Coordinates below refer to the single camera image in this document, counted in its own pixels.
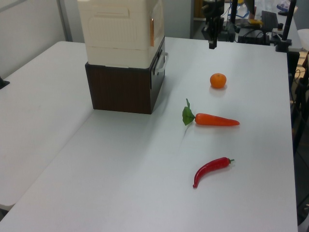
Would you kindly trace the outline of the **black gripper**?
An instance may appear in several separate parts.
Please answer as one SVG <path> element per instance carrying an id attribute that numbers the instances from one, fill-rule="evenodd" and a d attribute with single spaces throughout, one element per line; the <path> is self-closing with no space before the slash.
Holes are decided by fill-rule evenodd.
<path id="1" fill-rule="evenodd" d="M 217 33 L 220 32 L 224 19 L 222 15 L 224 13 L 224 1 L 223 0 L 203 0 L 201 11 L 206 18 L 206 24 L 208 25 L 209 35 L 209 48 L 214 49 L 217 47 Z"/>

